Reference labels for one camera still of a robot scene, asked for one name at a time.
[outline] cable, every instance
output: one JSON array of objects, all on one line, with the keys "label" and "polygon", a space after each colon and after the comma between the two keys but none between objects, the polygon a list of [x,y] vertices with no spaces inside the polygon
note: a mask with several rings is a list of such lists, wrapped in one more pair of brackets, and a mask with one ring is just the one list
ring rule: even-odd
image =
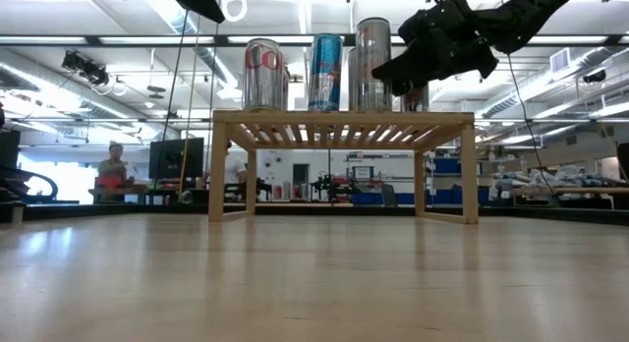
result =
[{"label": "cable", "polygon": [[161,167],[161,154],[164,149],[164,142],[166,142],[166,132],[168,131],[168,121],[170,120],[170,111],[173,107],[173,96],[175,95],[175,84],[177,83],[177,74],[179,72],[179,63],[181,62],[181,51],[184,48],[184,37],[186,37],[186,27],[188,24],[188,15],[190,11],[186,11],[184,17],[184,26],[181,29],[181,40],[179,41],[179,51],[177,52],[177,62],[175,63],[175,72],[173,74],[173,83],[170,88],[170,98],[168,100],[168,109],[166,110],[166,122],[164,123],[164,132],[161,136],[161,144],[159,146],[159,153],[157,156],[157,170],[155,172],[155,179],[153,180],[152,190],[157,189],[157,180],[159,179],[159,168]]},{"label": "cable", "polygon": [[200,36],[200,14],[197,20],[197,40],[195,42],[195,61],[193,62],[193,82],[190,85],[190,104],[188,105],[188,121],[186,122],[186,139],[184,140],[184,160],[181,167],[181,176],[179,179],[179,194],[183,199],[184,193],[184,175],[186,175],[186,162],[188,161],[188,138],[190,131],[190,118],[193,114],[193,99],[195,97],[195,77],[197,76],[197,48],[199,47]]},{"label": "cable", "polygon": [[[77,73],[77,71],[74,71],[70,77],[66,78],[66,80],[64,82],[61,83],[61,85],[59,85],[59,87],[57,88],[57,90],[59,90],[60,88],[62,88],[65,84],[68,83],[68,81]],[[13,127],[9,130],[9,131],[13,131],[16,129],[16,127],[22,125],[28,118],[30,118],[30,116],[32,115],[33,112],[30,112],[27,116],[25,116],[25,118],[23,118],[22,120],[18,121],[18,123],[16,123],[15,125],[13,125]]]},{"label": "cable", "polygon": [[531,135],[531,141],[533,141],[533,151],[535,152],[535,157],[538,159],[538,163],[540,165],[540,173],[542,174],[542,179],[545,182],[550,194],[555,196],[555,192],[552,189],[552,186],[546,179],[546,176],[543,174],[543,166],[542,159],[540,158],[540,152],[538,151],[538,144],[535,142],[535,135],[533,134],[533,129],[531,128],[531,123],[529,122],[529,117],[527,116],[527,107],[522,100],[522,95],[520,94],[520,88],[518,87],[518,80],[515,78],[515,72],[513,71],[513,63],[511,62],[511,54],[507,53],[507,59],[509,60],[509,70],[511,71],[511,77],[513,78],[513,85],[515,85],[515,91],[518,95],[518,101],[520,101],[520,105],[522,105],[522,111],[524,113],[524,122],[527,125],[527,129],[529,130],[529,134]]}]

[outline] fluorescent light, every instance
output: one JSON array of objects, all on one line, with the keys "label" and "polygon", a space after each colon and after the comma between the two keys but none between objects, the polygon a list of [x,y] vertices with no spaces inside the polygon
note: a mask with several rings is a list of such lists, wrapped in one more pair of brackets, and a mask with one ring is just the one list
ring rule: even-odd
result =
[{"label": "fluorescent light", "polygon": [[573,129],[573,128],[575,128],[575,126],[566,126],[566,127],[562,127],[562,128],[559,128],[559,129],[547,132],[547,133],[545,133],[543,135],[544,136],[554,136],[554,135],[558,135],[558,134],[560,134],[562,132],[566,132],[566,131],[568,131],[570,129]]},{"label": "fluorescent light", "polygon": [[[109,36],[100,37],[102,44],[179,44],[181,36]],[[184,43],[197,43],[196,36],[184,36]],[[200,36],[199,43],[214,43],[214,37]]]},{"label": "fluorescent light", "polygon": [[230,43],[248,43],[249,41],[256,38],[265,38],[273,40],[277,43],[313,43],[315,40],[314,36],[229,36],[227,40]]},{"label": "fluorescent light", "polygon": [[601,43],[607,40],[607,36],[533,36],[529,43]]},{"label": "fluorescent light", "polygon": [[402,37],[396,36],[396,35],[395,36],[391,36],[391,43],[403,43],[403,44],[405,44],[404,39]]},{"label": "fluorescent light", "polygon": [[236,88],[224,88],[217,92],[216,95],[221,99],[238,99],[243,97],[243,91]]},{"label": "fluorescent light", "polygon": [[547,109],[547,110],[545,110],[543,112],[540,112],[539,114],[533,116],[533,118],[544,118],[544,117],[556,115],[559,112],[561,112],[563,110],[566,110],[568,108],[570,108],[570,105],[566,105],[566,104],[555,106],[555,107],[549,108],[549,109]]},{"label": "fluorescent light", "polygon": [[69,36],[1,36],[0,43],[87,44],[84,37]]},{"label": "fluorescent light", "polygon": [[588,116],[590,118],[600,118],[600,117],[614,115],[614,114],[625,112],[625,111],[629,111],[629,102],[625,102],[625,103],[621,103],[621,104],[613,105],[613,106],[607,106],[599,111],[590,113]]},{"label": "fluorescent light", "polygon": [[524,136],[514,136],[514,137],[510,137],[506,140],[502,140],[500,143],[501,144],[515,144],[515,143],[521,143],[521,142],[525,142],[525,141],[530,141],[532,139],[531,135],[524,135]]}]

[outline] table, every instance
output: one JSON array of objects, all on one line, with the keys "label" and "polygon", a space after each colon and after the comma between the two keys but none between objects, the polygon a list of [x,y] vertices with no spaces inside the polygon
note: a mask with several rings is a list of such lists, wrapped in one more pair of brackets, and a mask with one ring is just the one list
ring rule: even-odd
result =
[{"label": "table", "polygon": [[[306,130],[307,137],[301,131]],[[342,137],[344,130],[347,136]],[[463,215],[426,212],[424,153],[461,138]],[[247,171],[247,207],[223,215],[227,141],[248,153],[257,164],[259,149],[383,149],[412,150],[415,160],[416,216],[456,223],[478,224],[478,188],[474,113],[359,113],[300,111],[228,111],[213,114],[209,221],[222,222],[255,215],[257,170]]]}]

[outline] red object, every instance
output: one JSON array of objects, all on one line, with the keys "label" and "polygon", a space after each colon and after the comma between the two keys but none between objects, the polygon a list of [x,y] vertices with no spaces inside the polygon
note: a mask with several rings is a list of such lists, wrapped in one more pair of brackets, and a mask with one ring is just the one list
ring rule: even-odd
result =
[{"label": "red object", "polygon": [[122,185],[120,176],[99,176],[96,178],[96,185],[105,189],[117,189]]}]

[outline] air vent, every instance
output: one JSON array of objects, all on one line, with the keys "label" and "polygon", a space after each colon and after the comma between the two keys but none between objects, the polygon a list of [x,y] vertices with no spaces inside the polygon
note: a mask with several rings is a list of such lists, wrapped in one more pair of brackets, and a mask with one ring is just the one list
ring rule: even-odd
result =
[{"label": "air vent", "polygon": [[607,138],[607,136],[613,137],[613,127],[605,127],[605,130],[599,130],[601,138]]},{"label": "air vent", "polygon": [[568,138],[566,138],[566,143],[568,145],[574,145],[577,143],[577,135],[574,136],[569,136]]},{"label": "air vent", "polygon": [[550,56],[550,71],[553,73],[561,72],[570,66],[570,50],[564,48],[561,51]]}]

